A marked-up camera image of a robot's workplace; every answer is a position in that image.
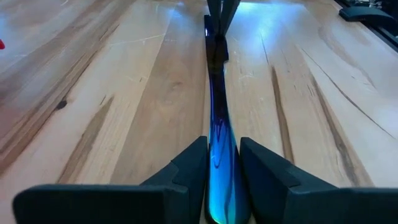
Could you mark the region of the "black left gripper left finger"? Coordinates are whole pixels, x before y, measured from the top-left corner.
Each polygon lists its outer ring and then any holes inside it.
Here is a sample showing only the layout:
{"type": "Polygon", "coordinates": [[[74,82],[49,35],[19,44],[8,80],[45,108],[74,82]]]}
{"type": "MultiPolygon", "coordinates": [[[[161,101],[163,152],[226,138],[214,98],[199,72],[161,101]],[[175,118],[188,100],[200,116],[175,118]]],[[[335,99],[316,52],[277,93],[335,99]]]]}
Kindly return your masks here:
{"type": "Polygon", "coordinates": [[[206,182],[200,136],[140,185],[45,184],[18,193],[17,223],[198,223],[206,182]]]}

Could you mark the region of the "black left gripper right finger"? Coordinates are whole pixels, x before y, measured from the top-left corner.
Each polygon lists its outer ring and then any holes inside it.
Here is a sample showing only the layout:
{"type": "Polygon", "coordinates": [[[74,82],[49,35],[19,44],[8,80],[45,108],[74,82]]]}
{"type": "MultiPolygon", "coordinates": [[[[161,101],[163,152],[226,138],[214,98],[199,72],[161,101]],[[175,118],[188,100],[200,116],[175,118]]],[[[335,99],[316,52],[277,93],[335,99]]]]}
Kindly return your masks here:
{"type": "Polygon", "coordinates": [[[336,187],[247,137],[240,157],[257,223],[397,223],[397,189],[336,187]]]}

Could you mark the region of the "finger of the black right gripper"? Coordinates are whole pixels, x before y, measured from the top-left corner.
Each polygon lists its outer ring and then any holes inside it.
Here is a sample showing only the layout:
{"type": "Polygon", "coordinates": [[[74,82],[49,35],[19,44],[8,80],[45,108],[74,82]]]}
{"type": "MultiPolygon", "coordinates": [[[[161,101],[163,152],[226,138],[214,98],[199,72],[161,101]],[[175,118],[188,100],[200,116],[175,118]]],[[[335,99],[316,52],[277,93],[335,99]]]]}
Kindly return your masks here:
{"type": "Polygon", "coordinates": [[[220,28],[221,0],[207,0],[213,29],[216,34],[220,28]]]}
{"type": "Polygon", "coordinates": [[[224,0],[222,8],[222,34],[226,34],[233,20],[240,0],[224,0]]]}

